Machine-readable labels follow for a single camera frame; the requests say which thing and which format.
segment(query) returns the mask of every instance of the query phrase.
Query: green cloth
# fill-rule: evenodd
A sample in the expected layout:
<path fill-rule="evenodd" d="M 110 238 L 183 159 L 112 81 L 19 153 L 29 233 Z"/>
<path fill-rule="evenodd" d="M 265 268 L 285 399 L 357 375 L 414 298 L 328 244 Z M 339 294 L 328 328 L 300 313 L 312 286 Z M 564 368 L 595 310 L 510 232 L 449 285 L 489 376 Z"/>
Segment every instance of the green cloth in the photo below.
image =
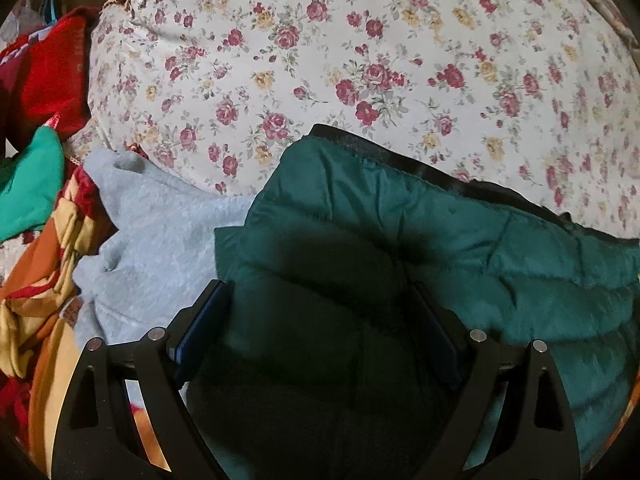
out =
<path fill-rule="evenodd" d="M 407 275 L 469 329 L 547 342 L 583 464 L 638 370 L 637 240 L 326 126 L 286 150 L 244 227 L 216 231 L 216 261 L 233 304 L 188 408 L 232 480 L 410 478 L 452 399 L 412 345 Z M 497 393 L 469 465 L 499 410 Z"/>
<path fill-rule="evenodd" d="M 62 188 L 64 163 L 58 134 L 47 126 L 23 152 L 0 160 L 0 242 L 42 230 Z"/>

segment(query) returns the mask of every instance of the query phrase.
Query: yellow rose print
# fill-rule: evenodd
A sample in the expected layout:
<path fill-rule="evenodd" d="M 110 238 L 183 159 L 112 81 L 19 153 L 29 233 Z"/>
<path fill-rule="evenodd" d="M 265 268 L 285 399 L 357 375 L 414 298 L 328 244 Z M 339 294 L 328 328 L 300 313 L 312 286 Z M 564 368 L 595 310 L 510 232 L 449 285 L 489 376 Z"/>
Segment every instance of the yellow rose print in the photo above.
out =
<path fill-rule="evenodd" d="M 273 71 L 271 70 L 254 74 L 254 82 L 260 90 L 270 89 L 274 81 Z"/>
<path fill-rule="evenodd" d="M 146 100 L 147 101 L 155 101 L 156 100 L 156 95 L 158 94 L 158 88 L 156 88 L 155 85 L 151 85 L 146 87 Z"/>
<path fill-rule="evenodd" d="M 487 83 L 498 81 L 498 76 L 495 74 L 495 65 L 491 61 L 483 61 L 480 64 L 479 71 L 482 79 Z"/>
<path fill-rule="evenodd" d="M 461 25 L 464 25 L 465 27 L 468 27 L 471 30 L 474 30 L 476 28 L 476 22 L 469 15 L 469 13 L 466 12 L 465 9 L 461 7 L 456 7 L 455 9 L 453 9 L 452 14 L 456 17 L 456 19 Z"/>
<path fill-rule="evenodd" d="M 564 52 L 571 61 L 578 61 L 578 49 L 571 45 L 563 45 Z"/>
<path fill-rule="evenodd" d="M 428 134 L 424 134 L 422 136 L 422 143 L 428 150 L 434 150 L 440 145 L 440 140 L 435 133 L 429 132 Z"/>
<path fill-rule="evenodd" d="M 420 25 L 420 17 L 412 9 L 405 9 L 402 11 L 402 20 L 407 22 L 410 27 L 417 27 Z"/>
<path fill-rule="evenodd" d="M 502 148 L 502 139 L 498 137 L 487 137 L 484 140 L 484 145 L 489 153 L 489 156 L 495 162 L 502 162 L 504 158 L 504 149 Z"/>
<path fill-rule="evenodd" d="M 267 146 L 257 146 L 254 158 L 261 166 L 268 166 L 273 160 L 273 155 L 271 155 Z"/>
<path fill-rule="evenodd" d="M 270 11 L 265 10 L 258 14 L 255 18 L 255 26 L 260 30 L 266 30 L 273 27 L 273 15 Z"/>

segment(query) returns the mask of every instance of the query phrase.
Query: yellow fabric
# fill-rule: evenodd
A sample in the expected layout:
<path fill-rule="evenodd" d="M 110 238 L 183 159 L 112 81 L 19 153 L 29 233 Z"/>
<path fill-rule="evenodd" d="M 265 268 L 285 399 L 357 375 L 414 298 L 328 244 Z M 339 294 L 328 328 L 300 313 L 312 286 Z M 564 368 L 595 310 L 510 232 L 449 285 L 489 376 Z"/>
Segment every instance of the yellow fabric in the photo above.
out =
<path fill-rule="evenodd" d="M 51 340 L 54 344 L 50 348 L 49 382 L 43 380 L 39 390 L 31 392 L 32 397 L 39 399 L 39 413 L 33 418 L 40 416 L 43 420 L 42 432 L 38 433 L 44 442 L 43 446 L 37 446 L 37 449 L 34 450 L 32 459 L 36 464 L 45 464 L 49 478 L 51 478 L 53 441 L 56 437 L 62 403 L 65 400 L 66 389 L 71 382 L 76 363 L 80 358 L 73 329 L 66 322 L 61 322 L 56 324 L 54 330 L 59 332 L 56 332 L 55 338 L 54 333 L 51 334 Z"/>
<path fill-rule="evenodd" d="M 7 377 L 26 377 L 33 351 L 20 354 L 20 345 L 34 335 L 46 320 L 46 317 L 16 316 L 6 300 L 0 302 L 0 370 Z"/>

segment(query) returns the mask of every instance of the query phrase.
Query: floral fabric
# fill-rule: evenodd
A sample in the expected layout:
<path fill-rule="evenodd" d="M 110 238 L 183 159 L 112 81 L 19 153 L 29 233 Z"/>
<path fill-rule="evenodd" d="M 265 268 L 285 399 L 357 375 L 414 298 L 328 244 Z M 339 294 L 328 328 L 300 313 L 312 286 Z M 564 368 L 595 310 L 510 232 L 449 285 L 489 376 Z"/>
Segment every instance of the floral fabric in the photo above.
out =
<path fill-rule="evenodd" d="M 93 34 L 93 119 L 221 194 L 315 123 L 640 234 L 640 76 L 585 0 L 131 0 Z"/>

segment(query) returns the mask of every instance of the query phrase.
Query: screw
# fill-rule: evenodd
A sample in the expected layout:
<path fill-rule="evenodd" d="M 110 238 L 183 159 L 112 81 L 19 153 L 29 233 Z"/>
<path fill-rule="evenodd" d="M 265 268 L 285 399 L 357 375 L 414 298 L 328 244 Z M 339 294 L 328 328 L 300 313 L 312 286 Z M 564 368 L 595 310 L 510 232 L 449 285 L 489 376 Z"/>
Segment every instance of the screw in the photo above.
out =
<path fill-rule="evenodd" d="M 151 341 L 158 341 L 159 339 L 162 339 L 164 337 L 164 328 L 156 326 L 155 328 L 149 330 L 146 335 L 149 339 L 151 339 Z"/>
<path fill-rule="evenodd" d="M 544 341 L 540 341 L 540 339 L 536 339 L 533 342 L 533 348 L 542 354 L 546 352 L 546 343 Z"/>
<path fill-rule="evenodd" d="M 89 352 L 93 352 L 94 350 L 97 350 L 98 348 L 100 348 L 100 346 L 102 345 L 102 339 L 100 339 L 99 337 L 94 337 L 89 339 L 89 341 L 86 342 L 86 348 L 88 349 Z"/>
<path fill-rule="evenodd" d="M 477 343 L 486 341 L 486 334 L 478 328 L 475 328 L 471 332 L 469 332 L 469 336 Z"/>

